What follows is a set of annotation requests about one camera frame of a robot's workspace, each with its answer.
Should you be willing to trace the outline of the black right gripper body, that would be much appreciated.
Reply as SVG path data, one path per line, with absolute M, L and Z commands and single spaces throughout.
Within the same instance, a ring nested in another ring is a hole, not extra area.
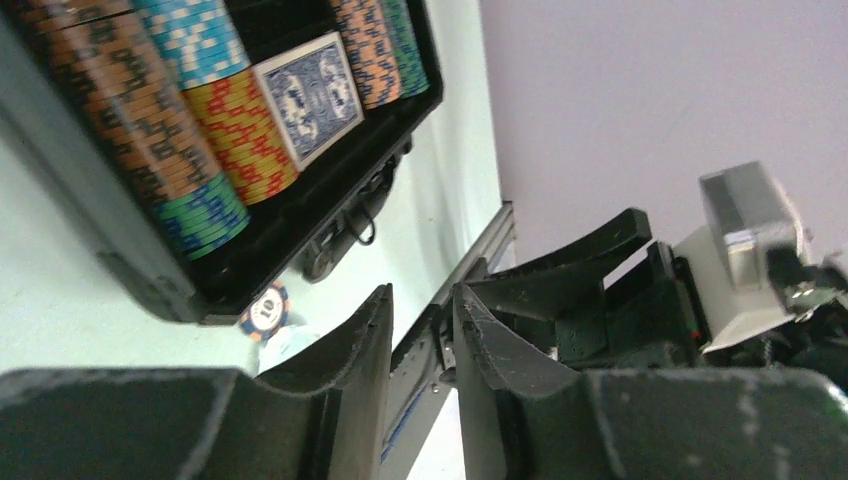
M 688 368 L 699 326 L 672 248 L 655 242 L 610 287 L 598 286 L 556 321 L 557 360 L 570 368 Z

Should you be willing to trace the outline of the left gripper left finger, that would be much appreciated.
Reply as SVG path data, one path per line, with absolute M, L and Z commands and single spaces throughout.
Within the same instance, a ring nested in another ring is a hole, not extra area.
M 232 368 L 1 378 L 5 479 L 375 479 L 393 290 L 257 377 Z

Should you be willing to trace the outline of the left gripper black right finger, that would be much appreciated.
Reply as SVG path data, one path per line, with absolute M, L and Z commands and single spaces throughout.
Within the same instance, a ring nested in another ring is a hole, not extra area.
M 804 369 L 575 371 L 453 295 L 469 479 L 843 479 L 847 399 Z

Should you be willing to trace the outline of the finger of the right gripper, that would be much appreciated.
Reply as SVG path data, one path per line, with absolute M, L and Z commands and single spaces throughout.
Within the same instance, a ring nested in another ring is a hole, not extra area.
M 627 208 L 582 238 L 469 287 L 490 309 L 553 320 L 651 239 L 647 213 Z

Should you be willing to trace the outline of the white red poker chip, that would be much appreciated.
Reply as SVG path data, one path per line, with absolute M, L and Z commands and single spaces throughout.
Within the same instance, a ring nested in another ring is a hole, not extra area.
M 276 280 L 240 315 L 242 332 L 256 342 L 270 340 L 287 323 L 290 299 L 285 285 Z

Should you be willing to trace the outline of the black poker case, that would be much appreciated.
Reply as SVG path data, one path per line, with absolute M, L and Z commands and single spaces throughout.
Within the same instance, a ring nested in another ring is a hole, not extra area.
M 5 1 L 1 131 L 173 323 L 368 244 L 443 82 L 422 1 Z

